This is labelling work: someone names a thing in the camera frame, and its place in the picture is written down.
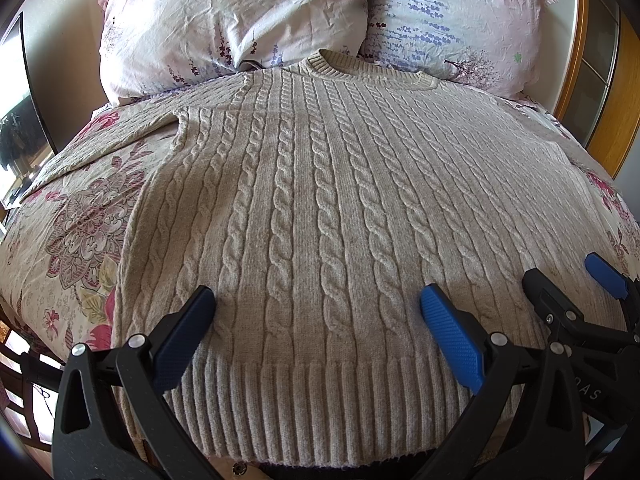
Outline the dark wooden chair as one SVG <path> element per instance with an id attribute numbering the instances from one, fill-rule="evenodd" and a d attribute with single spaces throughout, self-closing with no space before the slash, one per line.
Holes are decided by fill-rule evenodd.
<path id="1" fill-rule="evenodd" d="M 51 451 L 64 363 L 1 311 L 1 414 L 24 445 Z"/>

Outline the wooden headboard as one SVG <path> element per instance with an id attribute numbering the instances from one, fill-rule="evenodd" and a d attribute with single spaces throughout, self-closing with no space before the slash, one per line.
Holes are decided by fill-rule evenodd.
<path id="1" fill-rule="evenodd" d="M 616 177 L 639 132 L 639 0 L 556 0 L 538 72 L 525 93 Z"/>

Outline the left pink floral pillow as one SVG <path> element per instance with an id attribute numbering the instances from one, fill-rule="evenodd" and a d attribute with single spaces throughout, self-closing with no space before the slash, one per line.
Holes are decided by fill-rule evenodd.
<path id="1" fill-rule="evenodd" d="M 320 49 L 355 55 L 367 0 L 101 0 L 100 79 L 108 102 L 295 64 Z"/>

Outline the right blue floral pillow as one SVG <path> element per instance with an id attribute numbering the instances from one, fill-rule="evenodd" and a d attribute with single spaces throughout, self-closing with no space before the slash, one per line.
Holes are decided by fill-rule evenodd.
<path id="1" fill-rule="evenodd" d="M 372 63 L 506 99 L 537 79 L 541 17 L 555 0 L 368 0 Z"/>

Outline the black flat screen television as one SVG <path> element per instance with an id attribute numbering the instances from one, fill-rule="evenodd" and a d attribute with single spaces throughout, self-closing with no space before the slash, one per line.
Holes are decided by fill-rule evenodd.
<path id="1" fill-rule="evenodd" d="M 26 174 L 57 151 L 32 92 L 19 13 L 1 40 L 1 168 Z"/>

